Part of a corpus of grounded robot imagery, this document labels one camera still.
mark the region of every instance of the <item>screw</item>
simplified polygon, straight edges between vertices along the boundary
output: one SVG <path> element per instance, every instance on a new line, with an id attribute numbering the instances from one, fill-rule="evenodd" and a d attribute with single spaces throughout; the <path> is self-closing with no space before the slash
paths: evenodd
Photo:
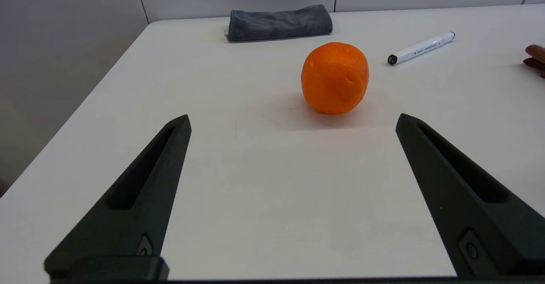
<path id="1" fill-rule="evenodd" d="M 479 252 L 477 251 L 477 246 L 473 243 L 467 243 L 465 245 L 465 251 L 468 253 L 471 259 L 477 259 L 479 257 Z"/>

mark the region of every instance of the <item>folded cloth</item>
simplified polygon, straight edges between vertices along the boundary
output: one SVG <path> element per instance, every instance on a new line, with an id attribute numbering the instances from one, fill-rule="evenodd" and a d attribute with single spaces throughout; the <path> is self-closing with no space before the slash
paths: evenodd
<path id="1" fill-rule="evenodd" d="M 322 4 L 300 10 L 279 12 L 245 12 L 232 10 L 229 41 L 249 41 L 329 34 L 331 16 Z"/>

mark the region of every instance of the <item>table surface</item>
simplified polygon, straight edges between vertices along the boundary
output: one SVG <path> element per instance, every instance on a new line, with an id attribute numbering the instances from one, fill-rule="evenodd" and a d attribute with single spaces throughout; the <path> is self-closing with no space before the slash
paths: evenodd
<path id="1" fill-rule="evenodd" d="M 172 279 L 455 275 L 397 140 L 423 119 L 545 215 L 545 5 L 331 14 L 333 33 L 228 43 L 228 18 L 148 26 L 0 199 L 3 282 L 43 260 L 161 127 L 193 133 L 162 256 Z M 388 55 L 454 42 L 398 66 Z M 300 73 L 315 47 L 360 48 L 362 103 L 320 115 Z"/>

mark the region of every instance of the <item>finger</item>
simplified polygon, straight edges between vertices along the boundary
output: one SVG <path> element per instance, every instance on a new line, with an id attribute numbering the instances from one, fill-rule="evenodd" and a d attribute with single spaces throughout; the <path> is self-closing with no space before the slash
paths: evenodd
<path id="1" fill-rule="evenodd" d="M 545 48 L 538 45 L 531 45 L 526 47 L 526 53 L 541 61 L 541 63 L 545 63 Z"/>
<path id="2" fill-rule="evenodd" d="M 530 66 L 530 67 L 536 68 L 537 70 L 545 71 L 545 63 L 541 63 L 541 61 L 539 61 L 539 60 L 537 60 L 537 59 L 535 59 L 533 57 L 526 58 L 522 62 L 525 63 L 526 65 Z"/>

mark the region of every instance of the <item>orange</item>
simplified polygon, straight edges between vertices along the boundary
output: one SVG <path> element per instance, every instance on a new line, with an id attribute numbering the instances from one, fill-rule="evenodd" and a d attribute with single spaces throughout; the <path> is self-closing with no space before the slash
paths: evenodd
<path id="1" fill-rule="evenodd" d="M 342 114 L 356 107 L 368 83 L 365 55 L 348 43 L 330 42 L 317 47 L 306 58 L 301 73 L 305 100 L 324 114 Z"/>

